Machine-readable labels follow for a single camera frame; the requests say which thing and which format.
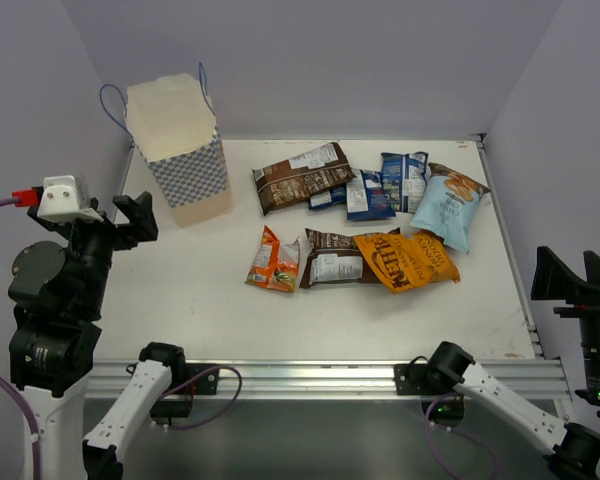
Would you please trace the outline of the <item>checkered blue paper bag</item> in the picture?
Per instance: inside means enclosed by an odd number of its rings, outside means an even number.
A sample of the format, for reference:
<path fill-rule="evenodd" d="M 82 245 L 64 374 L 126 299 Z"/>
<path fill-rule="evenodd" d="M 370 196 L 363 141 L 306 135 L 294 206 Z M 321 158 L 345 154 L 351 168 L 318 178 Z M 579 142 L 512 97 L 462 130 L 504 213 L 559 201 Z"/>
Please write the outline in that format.
<path fill-rule="evenodd" d="M 227 162 L 205 67 L 163 76 L 119 94 L 123 118 L 107 116 L 132 140 L 176 224 L 188 227 L 233 207 Z"/>

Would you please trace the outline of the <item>light blue snack packet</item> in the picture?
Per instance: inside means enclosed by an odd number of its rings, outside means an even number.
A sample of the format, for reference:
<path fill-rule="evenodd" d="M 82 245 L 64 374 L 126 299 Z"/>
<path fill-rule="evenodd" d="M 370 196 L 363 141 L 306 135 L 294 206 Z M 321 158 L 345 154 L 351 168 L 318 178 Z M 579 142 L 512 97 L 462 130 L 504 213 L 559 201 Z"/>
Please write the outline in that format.
<path fill-rule="evenodd" d="M 430 177 L 410 226 L 439 237 L 443 244 L 469 252 L 469 230 L 486 185 L 440 163 L 430 163 Z"/>

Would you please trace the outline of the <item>small orange white packet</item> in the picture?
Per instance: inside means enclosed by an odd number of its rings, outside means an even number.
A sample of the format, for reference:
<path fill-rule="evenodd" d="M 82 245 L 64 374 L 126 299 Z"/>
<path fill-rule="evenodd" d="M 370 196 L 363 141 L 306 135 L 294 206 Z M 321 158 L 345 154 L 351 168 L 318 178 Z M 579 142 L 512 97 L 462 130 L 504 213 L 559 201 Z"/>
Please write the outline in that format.
<path fill-rule="evenodd" d="M 294 293 L 300 266 L 300 242 L 283 243 L 265 226 L 259 249 L 245 283 L 263 289 Z"/>

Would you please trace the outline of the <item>orange snack packet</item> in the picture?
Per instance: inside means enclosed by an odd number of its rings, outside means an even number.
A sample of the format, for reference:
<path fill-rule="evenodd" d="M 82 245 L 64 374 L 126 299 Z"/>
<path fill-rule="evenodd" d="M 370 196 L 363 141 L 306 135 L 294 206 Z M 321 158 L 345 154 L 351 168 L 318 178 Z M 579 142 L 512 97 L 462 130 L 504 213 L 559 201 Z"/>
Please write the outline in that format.
<path fill-rule="evenodd" d="M 354 240 L 366 264 L 391 293 L 461 280 L 443 243 L 427 231 L 410 236 L 393 233 L 358 235 Z"/>

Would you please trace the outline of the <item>dark brown kettle chips bag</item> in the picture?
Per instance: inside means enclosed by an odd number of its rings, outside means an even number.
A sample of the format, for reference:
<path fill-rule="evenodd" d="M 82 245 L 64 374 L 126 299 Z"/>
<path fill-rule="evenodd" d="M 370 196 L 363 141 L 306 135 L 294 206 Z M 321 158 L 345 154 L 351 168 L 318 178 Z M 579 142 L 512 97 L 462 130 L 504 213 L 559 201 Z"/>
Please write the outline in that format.
<path fill-rule="evenodd" d="M 301 288 L 309 289 L 319 284 L 380 283 L 356 243 L 357 237 L 369 237 L 374 232 L 347 236 L 306 228 L 305 234 L 309 253 Z"/>

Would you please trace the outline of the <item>blue white snack packet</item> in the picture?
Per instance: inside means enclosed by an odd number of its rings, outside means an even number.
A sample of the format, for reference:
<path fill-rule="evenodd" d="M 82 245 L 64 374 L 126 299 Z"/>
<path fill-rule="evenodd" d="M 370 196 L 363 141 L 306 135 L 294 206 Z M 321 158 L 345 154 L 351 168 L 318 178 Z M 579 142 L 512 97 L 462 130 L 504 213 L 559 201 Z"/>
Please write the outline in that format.
<path fill-rule="evenodd" d="M 321 210 L 346 203 L 346 187 L 337 186 L 309 198 L 310 210 Z"/>

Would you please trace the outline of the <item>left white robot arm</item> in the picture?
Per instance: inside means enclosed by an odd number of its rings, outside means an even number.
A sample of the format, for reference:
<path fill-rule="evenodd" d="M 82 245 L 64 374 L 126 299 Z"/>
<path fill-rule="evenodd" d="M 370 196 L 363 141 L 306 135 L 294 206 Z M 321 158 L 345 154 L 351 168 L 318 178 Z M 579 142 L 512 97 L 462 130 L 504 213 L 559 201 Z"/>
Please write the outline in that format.
<path fill-rule="evenodd" d="M 124 457 L 144 418 L 164 392 L 187 383 L 183 349 L 151 342 L 101 424 L 82 432 L 113 255 L 158 238 L 150 193 L 116 196 L 113 203 L 127 223 L 116 225 L 104 213 L 95 220 L 71 213 L 53 222 L 43 218 L 41 206 L 30 207 L 30 218 L 67 243 L 36 242 L 12 264 L 8 296 L 17 328 L 9 343 L 10 379 L 30 409 L 35 479 L 122 478 Z"/>

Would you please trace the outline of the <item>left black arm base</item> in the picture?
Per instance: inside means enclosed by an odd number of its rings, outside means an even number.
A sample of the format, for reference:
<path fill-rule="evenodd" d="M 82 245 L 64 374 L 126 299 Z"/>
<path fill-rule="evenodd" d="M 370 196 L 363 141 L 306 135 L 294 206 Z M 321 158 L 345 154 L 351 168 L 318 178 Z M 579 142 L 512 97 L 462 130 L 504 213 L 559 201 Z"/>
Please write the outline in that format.
<path fill-rule="evenodd" d="M 172 385 L 177 390 L 154 404 L 150 410 L 151 420 L 173 425 L 176 420 L 188 418 L 193 411 L 194 398 L 215 395 L 218 382 L 219 369 L 216 364 L 186 363 L 183 373 Z"/>

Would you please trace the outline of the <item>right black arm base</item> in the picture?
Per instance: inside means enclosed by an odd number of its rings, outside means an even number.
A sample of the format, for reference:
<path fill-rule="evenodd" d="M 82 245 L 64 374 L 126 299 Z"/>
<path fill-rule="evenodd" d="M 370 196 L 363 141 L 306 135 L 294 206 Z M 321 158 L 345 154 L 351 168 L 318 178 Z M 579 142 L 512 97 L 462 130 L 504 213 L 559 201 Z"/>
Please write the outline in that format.
<path fill-rule="evenodd" d="M 444 391 L 428 379 L 427 368 L 428 358 L 423 355 L 416 356 L 408 363 L 395 364 L 393 379 L 396 394 L 432 398 L 442 395 Z M 434 423 L 451 429 L 458 427 L 465 415 L 464 397 L 458 392 L 452 391 L 452 394 L 452 397 L 437 404 L 429 415 Z"/>

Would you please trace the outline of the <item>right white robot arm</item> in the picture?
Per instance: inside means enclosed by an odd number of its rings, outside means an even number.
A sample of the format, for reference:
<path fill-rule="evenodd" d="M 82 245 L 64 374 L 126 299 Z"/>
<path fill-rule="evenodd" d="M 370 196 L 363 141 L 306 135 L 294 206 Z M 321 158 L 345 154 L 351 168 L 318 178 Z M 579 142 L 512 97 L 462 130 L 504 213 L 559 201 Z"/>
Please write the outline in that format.
<path fill-rule="evenodd" d="M 530 297 L 554 301 L 554 312 L 579 323 L 585 386 L 576 397 L 600 418 L 600 256 L 583 254 L 579 277 L 549 247 L 536 251 Z M 468 398 L 505 421 L 544 458 L 558 479 L 600 479 L 600 434 L 579 423 L 569 401 L 555 399 L 549 413 L 512 390 L 459 345 L 443 341 L 425 367 L 424 380 L 441 398 Z"/>

